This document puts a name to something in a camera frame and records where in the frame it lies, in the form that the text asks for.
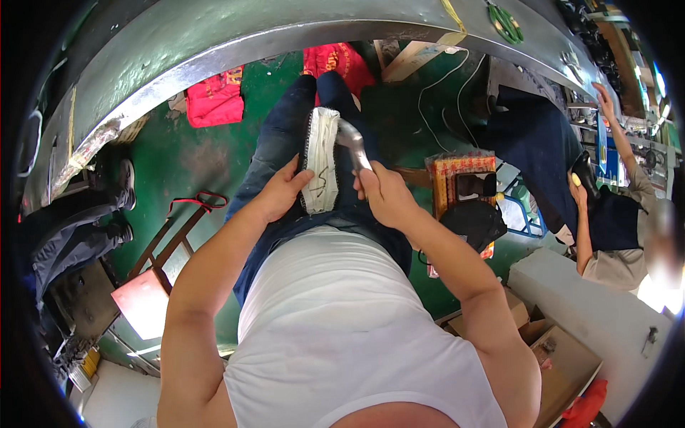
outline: red string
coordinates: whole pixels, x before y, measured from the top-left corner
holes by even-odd
[[[202,200],[200,199],[200,195],[201,195],[201,194],[203,194],[203,195],[205,195],[205,196],[209,196],[209,197],[219,198],[219,199],[223,200],[223,203],[220,204],[220,205],[212,205],[211,203],[202,201]],[[173,201],[171,201],[171,203],[169,204],[169,212],[166,213],[166,216],[167,216],[167,217],[169,217],[169,214],[171,214],[171,209],[173,208],[173,204],[176,203],[176,202],[190,202],[190,203],[195,203],[195,204],[197,204],[197,205],[200,205],[202,208],[204,208],[205,211],[207,212],[207,214],[209,214],[209,213],[212,212],[212,210],[215,209],[215,208],[223,208],[223,207],[225,207],[225,206],[228,204],[228,198],[226,198],[226,197],[224,197],[224,196],[222,196],[222,195],[220,195],[220,194],[218,194],[218,193],[211,193],[211,192],[205,192],[204,190],[200,190],[197,194],[195,194],[195,198],[194,198],[194,199],[190,199],[190,198],[176,198],[176,199],[174,199]]]

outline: green floor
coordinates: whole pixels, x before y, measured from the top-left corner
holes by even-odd
[[[373,46],[366,42],[356,42],[354,46],[364,56],[372,73],[378,74]],[[464,52],[453,55],[442,53],[400,84],[382,84],[364,89],[362,113],[378,135],[380,153],[391,164],[423,167],[425,157],[442,151],[419,115],[417,99],[423,87],[459,65],[464,55]],[[422,111],[448,149],[465,147],[467,144],[449,135],[440,111],[443,107],[455,105],[459,88],[474,71],[480,56],[474,53],[460,70],[423,94]],[[462,93],[462,109],[468,109],[472,91],[484,91],[487,62],[484,64]],[[126,276],[162,226],[172,199],[193,197],[198,190],[209,190],[227,197],[233,195],[254,152],[261,122],[301,69],[302,52],[292,52],[287,57],[281,55],[268,63],[246,64],[241,88],[245,111],[240,123],[194,129],[188,124],[185,114],[178,116],[177,112],[169,110],[166,103],[152,112],[136,140],[125,148],[136,169],[138,205],[135,210],[125,213],[134,229],[134,240],[111,254],[120,278]],[[430,210],[430,191],[412,191],[417,201]],[[167,236],[172,236],[195,209],[191,204],[174,207],[172,216],[175,221]],[[212,236],[223,224],[224,215],[225,209],[205,215],[188,235],[191,245],[197,248]],[[541,245],[553,247],[553,238],[547,236],[544,240],[535,240],[507,234],[496,242],[495,256],[487,262],[496,275],[506,278],[512,263]],[[172,283],[185,262],[186,256],[178,249],[165,265],[164,270]],[[442,282],[427,277],[424,265],[413,263],[410,280],[434,318],[459,309],[459,302]],[[238,304],[231,296],[216,317],[217,342],[224,349],[236,344],[238,314]],[[161,338],[141,340],[123,317],[115,322],[114,330],[137,351],[159,345],[161,341]],[[111,339],[104,338],[100,345],[109,359],[128,365],[125,352]],[[145,357],[152,360],[158,353],[150,352]]]

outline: red plastic bag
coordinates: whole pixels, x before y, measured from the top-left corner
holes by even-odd
[[[376,83],[364,59],[347,42],[310,47],[304,49],[302,54],[303,74],[318,78],[327,71],[335,70],[357,98],[362,94],[363,87]]]
[[[242,68],[224,71],[187,89],[190,126],[201,128],[242,120],[245,108],[240,96]]]
[[[571,408],[561,414],[564,419],[560,428],[588,428],[604,404],[607,383],[604,379],[595,379],[585,394],[577,397]]]

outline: white wall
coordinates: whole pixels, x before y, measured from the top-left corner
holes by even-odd
[[[129,428],[138,419],[156,415],[159,378],[105,360],[97,374],[100,378],[83,411],[92,428]]]
[[[574,261],[548,249],[512,265],[508,285],[604,360],[597,375],[608,380],[601,411],[616,425],[656,363],[671,321],[629,292],[582,279]],[[641,352],[650,326],[659,334],[645,359]]]

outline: green scissors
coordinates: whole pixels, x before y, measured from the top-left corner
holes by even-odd
[[[493,22],[495,29],[500,36],[512,45],[517,45],[523,42],[523,32],[519,23],[516,22],[513,16],[507,12],[506,9],[500,8],[490,0],[485,0],[488,4],[488,12],[490,13],[490,21]]]

